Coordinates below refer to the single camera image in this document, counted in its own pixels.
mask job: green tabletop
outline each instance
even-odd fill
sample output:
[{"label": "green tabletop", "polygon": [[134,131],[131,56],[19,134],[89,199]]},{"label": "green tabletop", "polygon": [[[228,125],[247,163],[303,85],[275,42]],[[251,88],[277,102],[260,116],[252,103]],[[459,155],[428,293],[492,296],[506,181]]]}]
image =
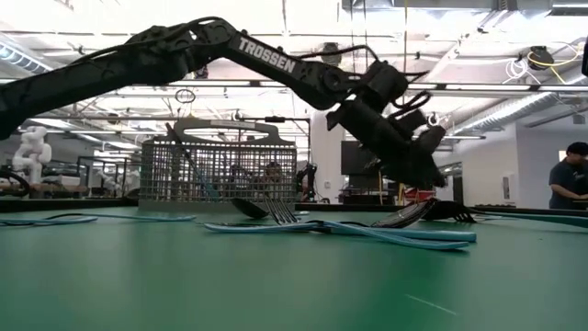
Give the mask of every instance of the green tabletop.
[{"label": "green tabletop", "polygon": [[[371,223],[383,215],[309,217]],[[200,223],[242,220],[198,216]],[[522,220],[414,227],[474,231],[479,242],[448,253],[360,237],[213,234],[197,223],[108,218],[4,227],[0,329],[586,330],[587,231]]]}]

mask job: white robot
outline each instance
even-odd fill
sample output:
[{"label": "white robot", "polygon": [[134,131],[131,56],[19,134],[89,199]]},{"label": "white robot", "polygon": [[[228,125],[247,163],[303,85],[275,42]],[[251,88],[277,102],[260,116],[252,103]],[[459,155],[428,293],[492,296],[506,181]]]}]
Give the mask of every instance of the white robot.
[{"label": "white robot", "polygon": [[21,173],[30,169],[28,183],[39,184],[43,165],[51,160],[51,146],[45,143],[47,129],[43,127],[28,127],[20,137],[20,146],[12,158],[13,170]]}]

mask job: robotic arm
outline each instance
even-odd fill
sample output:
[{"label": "robotic arm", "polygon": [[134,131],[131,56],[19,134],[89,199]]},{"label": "robotic arm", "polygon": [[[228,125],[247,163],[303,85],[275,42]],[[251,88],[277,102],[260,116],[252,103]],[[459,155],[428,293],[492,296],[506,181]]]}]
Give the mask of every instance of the robotic arm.
[{"label": "robotic arm", "polygon": [[[371,51],[363,46],[293,57],[218,17],[169,28],[155,26],[125,44],[85,55],[63,68],[0,86],[0,139],[41,113],[125,86],[166,85],[223,57],[290,87],[318,110],[339,105],[328,116],[328,129],[337,124],[345,127],[378,157],[384,175],[416,187],[443,186],[431,154],[445,131],[433,128],[412,140],[413,131],[426,124],[418,108],[430,96],[421,93],[418,102],[417,98],[404,105],[395,102],[408,88],[407,74],[379,60],[364,74],[304,61],[360,48]],[[389,103],[400,110],[384,118],[381,113]]]}]

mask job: person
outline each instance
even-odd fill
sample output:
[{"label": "person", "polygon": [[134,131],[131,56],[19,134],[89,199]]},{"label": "person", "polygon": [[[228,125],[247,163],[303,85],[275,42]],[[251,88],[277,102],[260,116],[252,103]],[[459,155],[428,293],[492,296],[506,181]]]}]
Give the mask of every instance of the person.
[{"label": "person", "polygon": [[574,202],[588,200],[588,143],[572,143],[566,157],[549,173],[551,187],[550,209],[584,210],[586,205]]}]

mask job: metal fork tines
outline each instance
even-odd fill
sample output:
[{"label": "metal fork tines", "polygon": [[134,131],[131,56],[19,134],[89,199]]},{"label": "metal fork tines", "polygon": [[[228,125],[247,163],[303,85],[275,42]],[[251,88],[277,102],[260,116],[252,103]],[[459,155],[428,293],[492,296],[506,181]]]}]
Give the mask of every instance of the metal fork tines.
[{"label": "metal fork tines", "polygon": [[266,203],[269,214],[277,224],[282,225],[299,222],[296,216],[294,216],[292,211],[286,207],[284,201],[281,199],[273,199],[269,198],[268,196],[264,196],[264,202]]}]

